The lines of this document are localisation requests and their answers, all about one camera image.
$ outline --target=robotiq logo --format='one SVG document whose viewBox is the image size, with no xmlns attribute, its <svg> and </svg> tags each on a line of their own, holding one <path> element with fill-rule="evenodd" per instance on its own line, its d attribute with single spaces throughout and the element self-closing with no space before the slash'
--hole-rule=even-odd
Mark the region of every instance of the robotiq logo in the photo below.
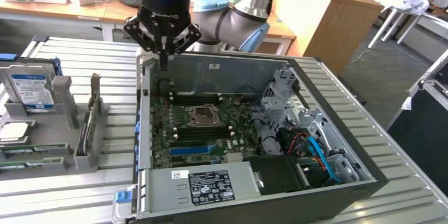
<svg viewBox="0 0 448 224">
<path fill-rule="evenodd" d="M 160 14 L 160 13 L 152 12 L 152 16 L 150 17 L 153 18 L 156 16 L 164 17 L 164 18 L 177 18 L 178 19 L 178 15 L 177 14 Z"/>
</svg>

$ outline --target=blue pcie slot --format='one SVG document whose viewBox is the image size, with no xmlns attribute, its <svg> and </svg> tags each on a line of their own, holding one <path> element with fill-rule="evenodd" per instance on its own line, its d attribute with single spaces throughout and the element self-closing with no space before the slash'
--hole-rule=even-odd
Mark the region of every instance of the blue pcie slot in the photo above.
<svg viewBox="0 0 448 224">
<path fill-rule="evenodd" d="M 210 152 L 210 148 L 208 146 L 170 149 L 170 155 L 202 154 L 202 153 L 209 153 L 209 152 Z"/>
</svg>

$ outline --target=aluminum table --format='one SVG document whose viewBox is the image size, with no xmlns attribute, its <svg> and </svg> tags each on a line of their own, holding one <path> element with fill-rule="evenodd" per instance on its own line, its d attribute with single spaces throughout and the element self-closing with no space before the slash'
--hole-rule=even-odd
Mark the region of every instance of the aluminum table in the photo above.
<svg viewBox="0 0 448 224">
<path fill-rule="evenodd" d="M 136 49 L 136 44 L 53 37 L 26 47 L 22 57 L 61 59 L 62 72 L 72 76 L 76 102 L 88 101 L 89 78 L 98 73 L 101 95 L 110 109 L 98 171 L 0 181 L 0 223 L 110 222 L 113 193 L 132 183 Z M 369 199 L 320 223 L 448 224 L 446 197 L 336 76 L 313 58 L 297 58 L 297 62 L 389 179 Z M 304 98 L 313 107 L 310 98 Z"/>
</svg>

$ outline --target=wd hard drive label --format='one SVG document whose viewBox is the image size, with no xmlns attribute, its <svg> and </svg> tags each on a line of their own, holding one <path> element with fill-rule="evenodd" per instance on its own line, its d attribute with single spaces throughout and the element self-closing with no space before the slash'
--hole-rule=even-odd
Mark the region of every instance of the wd hard drive label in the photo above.
<svg viewBox="0 0 448 224">
<path fill-rule="evenodd" d="M 34 74 L 13 74 L 12 79 L 21 103 L 32 109 L 48 109 L 53 106 L 50 91 L 45 88 L 45 76 Z"/>
<path fill-rule="evenodd" d="M 192 203 L 197 205 L 234 200 L 226 170 L 188 175 Z"/>
</svg>

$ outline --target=blue cable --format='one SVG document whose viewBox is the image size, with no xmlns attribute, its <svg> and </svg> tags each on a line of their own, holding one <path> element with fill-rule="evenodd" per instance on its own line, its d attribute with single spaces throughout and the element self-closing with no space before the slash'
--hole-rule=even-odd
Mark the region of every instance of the blue cable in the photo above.
<svg viewBox="0 0 448 224">
<path fill-rule="evenodd" d="M 333 173 L 333 170 L 330 169 L 330 167 L 329 167 L 329 165 L 328 165 L 328 163 L 326 163 L 325 157 L 324 157 L 324 155 L 322 155 L 322 153 L 321 153 L 321 150 L 320 150 L 320 147 L 318 147 L 318 145 L 317 145 L 316 140 L 314 140 L 310 136 L 308 137 L 308 140 L 309 140 L 309 142 L 310 142 L 310 143 L 313 144 L 313 146 L 314 146 L 314 149 L 316 149 L 316 151 L 317 151 L 317 154 L 318 154 L 318 157 L 320 157 L 320 159 L 321 159 L 321 162 L 322 162 L 322 164 L 324 164 L 324 166 L 325 166 L 325 168 L 326 168 L 326 171 L 328 171 L 328 173 L 329 173 L 329 177 L 330 177 L 332 179 L 334 179 L 334 181 L 336 181 L 337 183 L 340 183 L 341 180 L 336 177 L 336 175 L 334 175 L 334 173 Z"/>
<path fill-rule="evenodd" d="M 313 157 L 316 156 L 316 152 L 314 152 L 314 149 L 310 147 L 310 145 L 308 145 L 308 149 L 310 151 L 310 155 L 313 155 Z"/>
</svg>

